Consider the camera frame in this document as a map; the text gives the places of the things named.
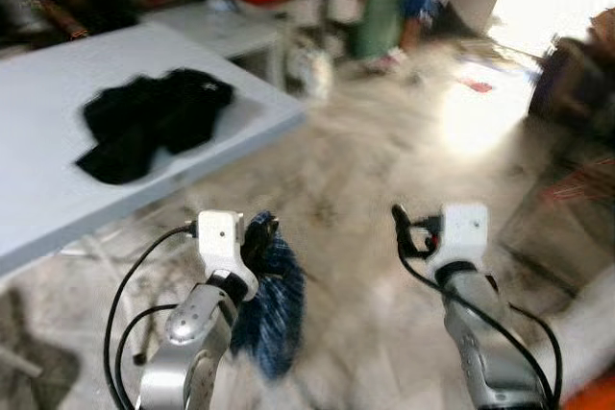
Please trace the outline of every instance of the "floor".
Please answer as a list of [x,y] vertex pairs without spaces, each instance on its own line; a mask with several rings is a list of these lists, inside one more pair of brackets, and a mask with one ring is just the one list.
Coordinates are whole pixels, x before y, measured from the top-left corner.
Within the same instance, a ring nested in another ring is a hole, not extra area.
[[[329,103],[311,109],[301,129],[162,208],[150,207],[161,211],[147,226],[127,220],[109,227],[130,230],[106,244],[124,272],[138,248],[182,224],[195,203],[247,217],[268,208],[279,216],[307,275],[302,351],[276,384],[266,383],[245,356],[226,357],[211,408],[472,408],[440,299],[397,260],[389,213],[395,202],[410,216],[449,201],[486,203],[492,240],[486,265],[504,292],[542,313],[566,301],[496,244],[543,168],[554,134],[521,121],[530,92],[525,77],[492,75],[492,89],[480,93],[468,86],[476,71],[446,44],[418,51],[405,72],[392,76],[364,76],[349,66]],[[191,249],[173,242],[153,256],[130,290],[139,308],[177,300],[202,280]],[[167,257],[171,252],[179,255]],[[6,282],[0,337],[44,373],[33,381],[0,367],[0,409],[112,408],[101,350],[115,286],[100,261],[63,254]],[[128,361],[125,377],[134,390],[138,371]]]

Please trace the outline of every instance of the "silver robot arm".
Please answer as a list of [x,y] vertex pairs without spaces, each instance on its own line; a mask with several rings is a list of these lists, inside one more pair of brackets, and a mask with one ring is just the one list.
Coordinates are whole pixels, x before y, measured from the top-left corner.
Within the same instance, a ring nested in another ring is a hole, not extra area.
[[[409,222],[400,206],[396,207],[393,215],[400,252],[425,259],[428,279],[482,310],[519,340],[509,322],[507,302],[480,272],[487,245],[486,207],[446,205],[439,216],[415,224]],[[430,235],[425,250],[417,250],[411,242],[411,229]],[[461,367],[475,407],[479,410],[548,408],[540,380],[521,352],[470,309],[447,297],[443,301],[445,326],[459,349]]]
[[231,342],[237,308],[258,290],[248,269],[272,238],[277,222],[246,236],[243,217],[204,211],[198,218],[206,283],[197,284],[169,315],[158,351],[145,366],[136,404],[142,410],[207,410],[218,363]]

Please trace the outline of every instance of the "black garment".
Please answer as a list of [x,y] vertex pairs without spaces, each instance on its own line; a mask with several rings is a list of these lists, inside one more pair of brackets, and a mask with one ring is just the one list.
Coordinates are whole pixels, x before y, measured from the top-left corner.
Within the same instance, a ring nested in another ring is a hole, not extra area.
[[234,89],[205,72],[177,69],[104,90],[84,107],[98,145],[76,161],[95,179],[122,184],[145,176],[159,147],[172,154],[212,138]]

